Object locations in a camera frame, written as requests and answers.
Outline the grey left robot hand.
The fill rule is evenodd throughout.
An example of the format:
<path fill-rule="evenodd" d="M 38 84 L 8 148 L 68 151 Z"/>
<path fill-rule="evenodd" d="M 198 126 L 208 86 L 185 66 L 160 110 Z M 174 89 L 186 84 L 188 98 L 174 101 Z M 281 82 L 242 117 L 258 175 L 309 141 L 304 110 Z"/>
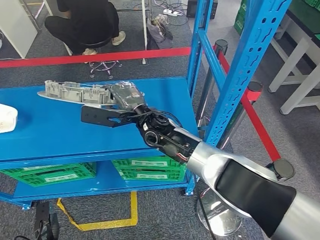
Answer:
<path fill-rule="evenodd" d="M 49 215 L 49 227 L 48 240 L 58 240 L 60 235 L 60 225 L 57 213 Z"/>

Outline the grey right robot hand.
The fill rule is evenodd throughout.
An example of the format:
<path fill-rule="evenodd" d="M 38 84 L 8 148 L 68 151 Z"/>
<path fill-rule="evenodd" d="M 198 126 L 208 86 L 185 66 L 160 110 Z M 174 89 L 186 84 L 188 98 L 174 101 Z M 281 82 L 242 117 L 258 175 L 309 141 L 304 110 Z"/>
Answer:
<path fill-rule="evenodd" d="M 122 110 L 134 110 L 141 105 L 146 105 L 144 94 L 131 81 L 119 81 L 106 86 L 115 100 L 116 105 Z"/>

